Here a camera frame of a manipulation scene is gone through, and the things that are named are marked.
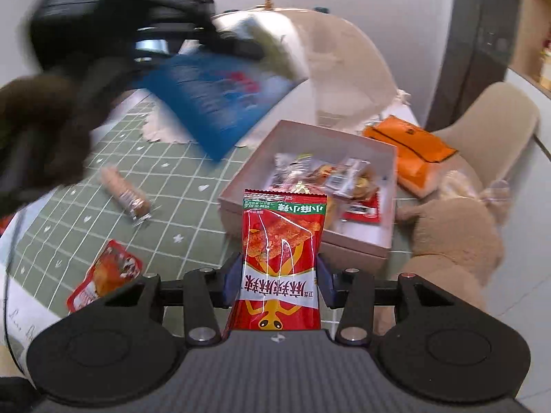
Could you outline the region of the white folding food cover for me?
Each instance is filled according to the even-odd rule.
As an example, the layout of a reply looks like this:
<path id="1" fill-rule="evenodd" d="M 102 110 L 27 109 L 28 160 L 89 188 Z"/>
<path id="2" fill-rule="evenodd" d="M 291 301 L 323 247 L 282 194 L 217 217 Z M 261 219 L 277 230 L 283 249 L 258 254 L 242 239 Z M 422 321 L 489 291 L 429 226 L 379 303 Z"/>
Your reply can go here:
<path id="1" fill-rule="evenodd" d="M 406 106 L 406 92 L 398 89 L 375 44 L 353 23 L 309 9 L 252 9 L 220 14 L 214 24 L 226 32 L 250 15 L 270 23 L 285 22 L 292 36 L 292 56 L 304 81 L 237 146 L 257 146 L 282 119 L 356 133 L 373 118 L 384 119 L 390 114 L 402 119 L 412 117 Z M 187 40 L 179 54 L 199 46 L 198 41 Z M 172 111 L 157 100 L 160 110 L 147 116 L 143 137 L 167 144 L 193 140 Z"/>

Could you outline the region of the brown plush toy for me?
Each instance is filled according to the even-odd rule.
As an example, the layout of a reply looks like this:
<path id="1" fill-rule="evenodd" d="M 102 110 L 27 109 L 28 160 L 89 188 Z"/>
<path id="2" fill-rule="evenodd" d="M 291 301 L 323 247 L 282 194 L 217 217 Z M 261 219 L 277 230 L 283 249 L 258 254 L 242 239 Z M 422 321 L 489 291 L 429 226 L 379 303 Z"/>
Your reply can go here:
<path id="1" fill-rule="evenodd" d="M 484 311 L 484 288 L 504 256 L 500 226 L 512 204 L 503 180 L 476 190 L 462 172 L 449 172 L 438 197 L 396 210 L 396 220 L 413 228 L 411 257 L 392 274 L 413 273 Z"/>

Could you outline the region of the blue snack bag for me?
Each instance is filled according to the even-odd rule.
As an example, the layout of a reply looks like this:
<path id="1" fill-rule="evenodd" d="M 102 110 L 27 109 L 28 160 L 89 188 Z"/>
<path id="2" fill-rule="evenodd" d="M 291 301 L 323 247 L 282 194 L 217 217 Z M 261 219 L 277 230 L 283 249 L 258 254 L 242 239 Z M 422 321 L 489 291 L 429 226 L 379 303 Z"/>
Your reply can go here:
<path id="1" fill-rule="evenodd" d="M 232 52 L 194 47 L 153 69 L 143 87 L 219 162 L 304 81 L 287 30 L 250 15 L 224 34 Z"/>

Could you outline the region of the packaged bread bun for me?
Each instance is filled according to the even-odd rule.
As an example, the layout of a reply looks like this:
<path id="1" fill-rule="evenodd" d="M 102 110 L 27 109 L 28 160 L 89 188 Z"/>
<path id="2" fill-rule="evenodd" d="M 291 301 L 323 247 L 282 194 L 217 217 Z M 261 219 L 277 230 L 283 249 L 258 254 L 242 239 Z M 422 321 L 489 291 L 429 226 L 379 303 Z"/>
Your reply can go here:
<path id="1" fill-rule="evenodd" d="M 323 188 L 333 197 L 363 200 L 378 190 L 372 163 L 363 159 L 347 158 L 329 174 Z"/>

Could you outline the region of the red chicken snack pouch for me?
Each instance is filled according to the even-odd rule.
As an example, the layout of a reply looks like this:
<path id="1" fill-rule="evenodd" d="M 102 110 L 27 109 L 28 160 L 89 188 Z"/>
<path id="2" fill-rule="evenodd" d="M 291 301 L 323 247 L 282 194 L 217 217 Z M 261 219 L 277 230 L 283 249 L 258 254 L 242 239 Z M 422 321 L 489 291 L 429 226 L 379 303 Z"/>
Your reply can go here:
<path id="1" fill-rule="evenodd" d="M 103 251 L 89 267 L 84 280 L 66 301 L 70 313 L 88 306 L 135 280 L 142 272 L 143 263 L 119 242 L 109 240 Z"/>

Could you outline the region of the green grid table mat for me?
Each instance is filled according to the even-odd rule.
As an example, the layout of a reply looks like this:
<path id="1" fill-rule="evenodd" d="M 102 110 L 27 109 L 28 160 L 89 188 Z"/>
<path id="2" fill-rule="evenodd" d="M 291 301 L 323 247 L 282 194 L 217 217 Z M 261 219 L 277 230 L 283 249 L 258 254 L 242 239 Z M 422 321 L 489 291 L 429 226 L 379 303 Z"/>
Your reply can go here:
<path id="1" fill-rule="evenodd" d="M 282 121 L 214 163 L 149 142 L 141 102 L 98 143 L 84 180 L 54 192 L 11 249 L 8 316 L 34 334 L 144 273 L 211 271 L 231 252 L 229 328 L 319 327 L 321 267 L 378 271 L 391 249 L 397 151 L 365 136 Z"/>

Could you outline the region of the small red snack packet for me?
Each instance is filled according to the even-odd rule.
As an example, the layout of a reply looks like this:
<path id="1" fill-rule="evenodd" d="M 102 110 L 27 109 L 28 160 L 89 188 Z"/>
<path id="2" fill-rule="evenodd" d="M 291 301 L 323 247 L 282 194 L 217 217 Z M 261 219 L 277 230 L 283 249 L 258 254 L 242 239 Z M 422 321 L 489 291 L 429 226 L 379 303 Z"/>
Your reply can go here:
<path id="1" fill-rule="evenodd" d="M 374 193 L 369 200 L 355 200 L 344 212 L 343 219 L 362 224 L 378 224 L 380 222 L 379 194 Z"/>

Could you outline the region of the long biscuit roll pack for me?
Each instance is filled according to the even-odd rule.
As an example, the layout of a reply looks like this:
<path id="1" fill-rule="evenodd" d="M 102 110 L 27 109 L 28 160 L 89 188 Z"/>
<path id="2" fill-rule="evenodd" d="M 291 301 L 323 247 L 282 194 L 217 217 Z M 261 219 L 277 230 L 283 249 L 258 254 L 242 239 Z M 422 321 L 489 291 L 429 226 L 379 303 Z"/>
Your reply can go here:
<path id="1" fill-rule="evenodd" d="M 116 166 L 105 166 L 99 171 L 101 185 L 122 207 L 136 225 L 151 217 L 151 203 L 147 196 L 127 181 Z"/>

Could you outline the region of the beige chair right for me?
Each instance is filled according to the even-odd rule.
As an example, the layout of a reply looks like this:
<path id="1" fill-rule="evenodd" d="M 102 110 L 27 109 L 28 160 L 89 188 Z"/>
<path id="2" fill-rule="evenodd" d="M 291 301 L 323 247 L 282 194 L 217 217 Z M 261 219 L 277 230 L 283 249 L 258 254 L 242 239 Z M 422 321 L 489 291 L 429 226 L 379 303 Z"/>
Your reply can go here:
<path id="1" fill-rule="evenodd" d="M 516 86 L 488 86 L 452 125 L 433 134 L 459 151 L 477 189 L 506 179 L 536 131 L 540 111 Z"/>

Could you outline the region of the orange pouch bag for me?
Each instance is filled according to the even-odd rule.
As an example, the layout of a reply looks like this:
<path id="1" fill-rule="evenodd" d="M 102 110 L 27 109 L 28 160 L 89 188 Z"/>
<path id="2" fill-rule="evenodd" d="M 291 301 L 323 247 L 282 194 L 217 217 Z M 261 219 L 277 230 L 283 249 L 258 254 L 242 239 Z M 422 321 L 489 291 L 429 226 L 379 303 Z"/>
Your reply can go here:
<path id="1" fill-rule="evenodd" d="M 396 147 L 398 183 L 419 199 L 436 191 L 459 154 L 437 136 L 394 115 L 366 127 L 362 135 Z"/>

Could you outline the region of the silver red snack packet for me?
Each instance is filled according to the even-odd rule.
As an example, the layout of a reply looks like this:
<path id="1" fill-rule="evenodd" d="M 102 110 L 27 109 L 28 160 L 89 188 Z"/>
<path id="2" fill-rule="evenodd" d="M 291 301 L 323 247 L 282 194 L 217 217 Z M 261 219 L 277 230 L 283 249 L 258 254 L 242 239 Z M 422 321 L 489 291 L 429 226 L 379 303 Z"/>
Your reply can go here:
<path id="1" fill-rule="evenodd" d="M 307 178 L 312 172 L 314 158 L 311 154 L 293 155 L 277 153 L 274 155 L 274 173 L 270 188 L 282 189 Z"/>

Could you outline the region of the wooden wall shelf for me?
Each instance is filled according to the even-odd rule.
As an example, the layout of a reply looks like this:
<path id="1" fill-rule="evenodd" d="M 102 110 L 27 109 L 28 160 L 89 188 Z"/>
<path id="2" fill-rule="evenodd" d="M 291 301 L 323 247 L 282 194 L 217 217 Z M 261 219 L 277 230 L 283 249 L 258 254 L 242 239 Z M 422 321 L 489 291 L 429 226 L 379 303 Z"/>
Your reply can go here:
<path id="1" fill-rule="evenodd" d="M 550 0 L 519 0 L 510 68 L 550 97 Z"/>

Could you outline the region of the glass display cabinet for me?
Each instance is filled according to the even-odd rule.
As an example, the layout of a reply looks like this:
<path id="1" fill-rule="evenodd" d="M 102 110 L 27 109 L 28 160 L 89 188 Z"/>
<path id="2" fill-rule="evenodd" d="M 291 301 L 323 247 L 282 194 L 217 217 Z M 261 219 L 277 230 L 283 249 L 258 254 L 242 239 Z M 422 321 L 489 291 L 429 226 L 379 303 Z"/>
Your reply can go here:
<path id="1" fill-rule="evenodd" d="M 426 130 L 453 124 L 486 87 L 503 80 L 514 52 L 519 5 L 520 0 L 454 0 Z"/>

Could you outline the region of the red spicy strip bag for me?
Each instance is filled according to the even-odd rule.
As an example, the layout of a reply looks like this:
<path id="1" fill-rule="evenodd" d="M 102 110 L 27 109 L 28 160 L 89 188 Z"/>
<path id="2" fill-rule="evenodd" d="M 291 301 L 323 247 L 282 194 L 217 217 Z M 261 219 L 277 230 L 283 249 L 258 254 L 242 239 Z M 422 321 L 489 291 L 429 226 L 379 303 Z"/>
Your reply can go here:
<path id="1" fill-rule="evenodd" d="M 248 189 L 242 275 L 226 330 L 319 330 L 316 258 L 327 211 L 322 193 Z"/>

